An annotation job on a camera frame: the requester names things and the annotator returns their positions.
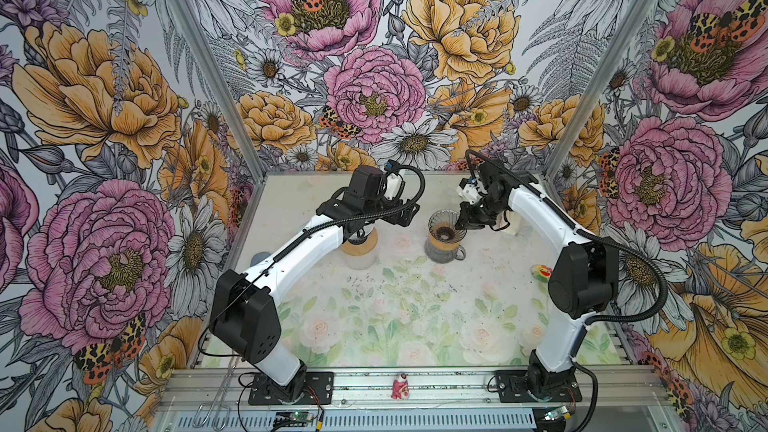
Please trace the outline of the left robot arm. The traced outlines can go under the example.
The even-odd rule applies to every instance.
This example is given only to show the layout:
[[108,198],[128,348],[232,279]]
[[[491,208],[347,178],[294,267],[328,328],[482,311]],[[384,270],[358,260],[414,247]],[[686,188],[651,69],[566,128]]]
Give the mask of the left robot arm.
[[281,344],[278,306],[322,258],[378,220],[408,226],[419,211],[411,199],[356,210],[330,199],[289,242],[244,272],[224,272],[215,286],[208,329],[265,378],[264,392],[295,402],[306,389],[306,365]]

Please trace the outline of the orange coffee filter pack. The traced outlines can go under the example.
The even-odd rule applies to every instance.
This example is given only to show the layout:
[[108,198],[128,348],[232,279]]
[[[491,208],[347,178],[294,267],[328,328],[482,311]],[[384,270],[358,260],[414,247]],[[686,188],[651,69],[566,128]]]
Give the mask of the orange coffee filter pack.
[[517,212],[506,211],[504,214],[503,225],[505,226],[504,228],[505,233],[515,236],[519,233],[520,229],[523,227],[523,218]]

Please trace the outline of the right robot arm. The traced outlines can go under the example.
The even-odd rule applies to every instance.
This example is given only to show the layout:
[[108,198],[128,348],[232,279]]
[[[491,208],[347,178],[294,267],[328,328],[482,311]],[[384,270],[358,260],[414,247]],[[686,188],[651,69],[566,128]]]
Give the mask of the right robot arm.
[[529,173],[516,173],[473,151],[470,176],[458,187],[462,198],[458,230],[494,231],[509,227],[506,214],[519,215],[542,238],[557,260],[547,283],[554,306],[544,337],[531,351],[523,375],[500,372],[501,395],[518,394],[525,401],[577,398],[575,357],[588,331],[588,320],[605,310],[618,289],[618,252],[592,234],[556,204]]

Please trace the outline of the wooden dripper ring stand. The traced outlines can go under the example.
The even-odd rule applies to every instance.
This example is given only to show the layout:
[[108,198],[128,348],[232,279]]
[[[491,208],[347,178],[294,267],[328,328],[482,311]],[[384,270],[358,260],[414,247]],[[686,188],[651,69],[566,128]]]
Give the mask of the wooden dripper ring stand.
[[378,232],[373,229],[365,238],[352,237],[344,242],[340,250],[350,257],[362,257],[372,253],[378,245]]

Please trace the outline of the grey ribbed glass dripper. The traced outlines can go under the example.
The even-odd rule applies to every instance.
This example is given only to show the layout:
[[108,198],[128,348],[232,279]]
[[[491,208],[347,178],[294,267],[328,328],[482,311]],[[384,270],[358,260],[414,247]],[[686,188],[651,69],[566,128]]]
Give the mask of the grey ribbed glass dripper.
[[461,242],[465,237],[466,231],[457,228],[456,224],[459,218],[460,213],[450,209],[443,209],[433,213],[428,221],[430,237],[444,244]]

